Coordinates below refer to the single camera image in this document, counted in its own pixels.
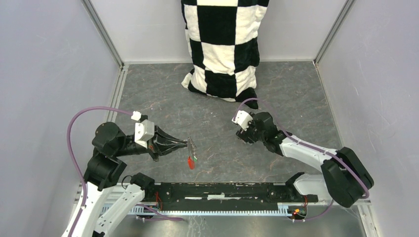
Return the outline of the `red key tag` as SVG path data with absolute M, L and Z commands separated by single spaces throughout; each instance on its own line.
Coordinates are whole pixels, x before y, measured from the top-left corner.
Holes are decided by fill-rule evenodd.
M 187 161 L 188 161 L 189 168 L 191 170 L 193 170 L 195 168 L 195 161 L 194 161 L 194 159 L 191 156 L 189 156 Z

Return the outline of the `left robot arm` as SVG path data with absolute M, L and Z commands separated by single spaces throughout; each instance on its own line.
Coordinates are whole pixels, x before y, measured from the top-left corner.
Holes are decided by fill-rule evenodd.
M 82 175 L 82 192 L 77 211 L 63 233 L 65 237 L 108 237 L 139 202 L 161 199 L 155 181 L 142 173 L 130 177 L 123 194 L 101 214 L 103 205 L 127 164 L 122 156 L 149 154 L 154 161 L 182 148 L 190 148 L 190 139 L 180 140 L 145 119 L 135 124 L 133 135 L 126 135 L 114 122 L 99 125 L 92 140 L 93 154 Z

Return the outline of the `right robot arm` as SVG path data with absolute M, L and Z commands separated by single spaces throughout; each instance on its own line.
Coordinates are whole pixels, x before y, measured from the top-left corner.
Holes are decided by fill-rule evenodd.
M 289 180 L 286 197 L 299 201 L 307 195 L 333 200 L 349 208 L 359 199 L 369 197 L 375 182 L 355 152 L 348 148 L 330 149 L 306 142 L 277 128 L 268 112 L 248 113 L 239 110 L 232 122 L 239 126 L 236 135 L 245 143 L 261 142 L 265 148 L 286 158 L 293 158 L 320 172 L 301 173 Z

